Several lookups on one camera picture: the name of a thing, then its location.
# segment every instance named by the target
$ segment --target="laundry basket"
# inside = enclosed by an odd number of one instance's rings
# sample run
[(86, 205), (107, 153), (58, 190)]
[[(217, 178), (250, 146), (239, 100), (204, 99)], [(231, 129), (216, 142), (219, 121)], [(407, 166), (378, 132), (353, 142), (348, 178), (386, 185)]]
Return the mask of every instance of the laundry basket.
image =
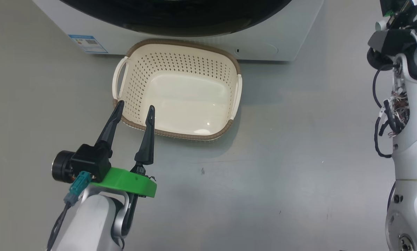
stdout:
[(241, 90), (240, 67), (229, 53), (162, 39), (134, 45), (112, 83), (114, 106), (125, 101), (125, 124), (145, 130), (148, 108), (154, 105), (156, 134), (192, 140), (214, 140), (229, 129)]

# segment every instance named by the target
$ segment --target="washing machine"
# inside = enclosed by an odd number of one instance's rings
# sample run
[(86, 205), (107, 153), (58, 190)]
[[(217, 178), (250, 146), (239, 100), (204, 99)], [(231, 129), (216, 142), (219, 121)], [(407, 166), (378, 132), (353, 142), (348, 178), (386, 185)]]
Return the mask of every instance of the washing machine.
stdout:
[(86, 53), (148, 38), (192, 41), (237, 59), (292, 61), (323, 0), (33, 0)]

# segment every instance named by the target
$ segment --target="black round door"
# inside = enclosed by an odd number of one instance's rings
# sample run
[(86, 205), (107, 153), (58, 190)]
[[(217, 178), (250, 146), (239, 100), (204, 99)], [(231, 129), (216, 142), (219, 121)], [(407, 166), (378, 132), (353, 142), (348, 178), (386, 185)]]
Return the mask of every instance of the black round door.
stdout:
[(291, 0), (61, 0), (102, 21), (143, 33), (203, 37), (258, 24)]

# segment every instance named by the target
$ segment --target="qr code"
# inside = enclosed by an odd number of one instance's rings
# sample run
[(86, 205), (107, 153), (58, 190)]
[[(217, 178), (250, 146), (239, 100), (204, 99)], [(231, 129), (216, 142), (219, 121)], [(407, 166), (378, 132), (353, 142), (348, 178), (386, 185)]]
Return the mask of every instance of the qr code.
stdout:
[(97, 41), (95, 41), (95, 40), (87, 40), (86, 39), (86, 42), (90, 45), (98, 45)]

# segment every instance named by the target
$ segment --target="gray floor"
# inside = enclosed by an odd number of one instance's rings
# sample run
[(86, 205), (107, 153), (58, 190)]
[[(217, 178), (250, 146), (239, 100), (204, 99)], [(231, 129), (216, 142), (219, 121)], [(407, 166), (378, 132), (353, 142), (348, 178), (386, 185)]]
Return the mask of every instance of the gray floor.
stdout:
[[(326, 0), (296, 62), (241, 64), (224, 137), (157, 137), (157, 196), (140, 199), (126, 250), (387, 250), (394, 166), (374, 151), (366, 62), (380, 18), (378, 0)], [(84, 54), (30, 0), (0, 0), (0, 250), (45, 249), (68, 189), (52, 159), (95, 141), (118, 61)], [(113, 166), (130, 168), (141, 138), (121, 124)]]

